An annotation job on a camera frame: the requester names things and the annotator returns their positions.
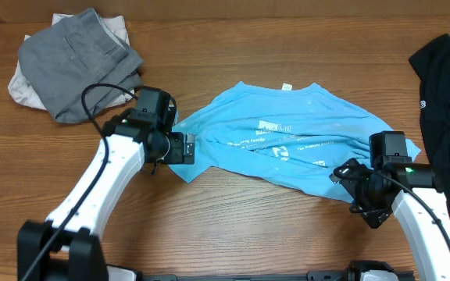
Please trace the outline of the light blue printed t-shirt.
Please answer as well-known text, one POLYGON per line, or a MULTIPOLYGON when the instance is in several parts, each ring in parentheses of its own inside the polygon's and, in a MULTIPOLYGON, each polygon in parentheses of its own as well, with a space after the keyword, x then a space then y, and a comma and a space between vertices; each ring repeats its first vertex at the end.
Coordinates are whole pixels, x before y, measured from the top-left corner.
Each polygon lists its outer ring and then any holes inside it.
POLYGON ((170 167, 187 183, 216 167, 350 202, 331 173, 350 158, 369 165, 370 135, 391 127, 318 84, 284 91, 240 82, 174 130, 195 135, 194 164, 170 167))

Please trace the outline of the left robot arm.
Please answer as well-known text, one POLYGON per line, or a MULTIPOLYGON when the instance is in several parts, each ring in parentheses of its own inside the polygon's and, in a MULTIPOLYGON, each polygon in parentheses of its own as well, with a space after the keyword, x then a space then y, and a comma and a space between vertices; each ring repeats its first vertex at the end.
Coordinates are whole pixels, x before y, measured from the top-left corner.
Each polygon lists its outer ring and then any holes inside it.
POLYGON ((172 130, 177 103, 143 86, 136 106, 96 129, 98 150, 66 199, 44 222, 26 221, 17 235, 19 280, 141 280, 136 269, 105 261, 101 238, 131 179, 147 163, 192 165, 195 137, 172 130))

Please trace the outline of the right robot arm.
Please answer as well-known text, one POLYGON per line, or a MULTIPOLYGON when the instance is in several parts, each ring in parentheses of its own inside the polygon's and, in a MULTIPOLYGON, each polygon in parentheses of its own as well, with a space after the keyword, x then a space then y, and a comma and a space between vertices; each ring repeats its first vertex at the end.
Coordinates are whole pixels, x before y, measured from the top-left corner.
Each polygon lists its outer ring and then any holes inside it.
POLYGON ((352 197, 350 212, 372 229, 394 216, 420 279, 450 280, 450 217, 433 169, 412 161, 400 131, 371 135, 370 157, 370 167, 350 158, 330 175, 352 197))

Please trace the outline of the grey folded trousers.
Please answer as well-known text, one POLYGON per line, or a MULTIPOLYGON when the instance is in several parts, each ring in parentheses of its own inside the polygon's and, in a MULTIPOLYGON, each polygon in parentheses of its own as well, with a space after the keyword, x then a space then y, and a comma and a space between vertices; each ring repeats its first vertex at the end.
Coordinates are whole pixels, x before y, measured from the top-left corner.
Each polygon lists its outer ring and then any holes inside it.
POLYGON ((85 96, 92 115, 126 101, 122 91, 105 84, 129 91, 142 85, 138 68, 143 59, 93 8, 37 32, 20 46, 18 56, 23 76, 58 123, 88 118, 81 93, 91 84, 98 85, 85 96))

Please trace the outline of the beige folded garment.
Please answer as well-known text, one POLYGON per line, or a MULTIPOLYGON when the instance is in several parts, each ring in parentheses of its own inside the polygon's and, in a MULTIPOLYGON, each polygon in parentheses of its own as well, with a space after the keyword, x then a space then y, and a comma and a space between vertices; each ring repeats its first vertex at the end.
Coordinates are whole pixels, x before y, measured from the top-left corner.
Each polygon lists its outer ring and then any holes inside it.
MULTIPOLYGON (((70 14, 54 13, 52 17, 52 25, 58 23, 60 20, 72 17, 70 14)), ((116 16, 113 18, 102 18, 104 24, 113 32, 114 35, 130 45, 130 40, 127 33, 126 23, 123 16, 116 16)), ((17 61, 16 71, 9 82, 8 91, 14 102, 30 108, 40 110, 47 110, 42 104, 38 94, 32 88, 29 80, 22 74, 20 63, 17 61)), ((127 103, 132 97, 129 94, 122 94, 107 107, 114 107, 127 103)))

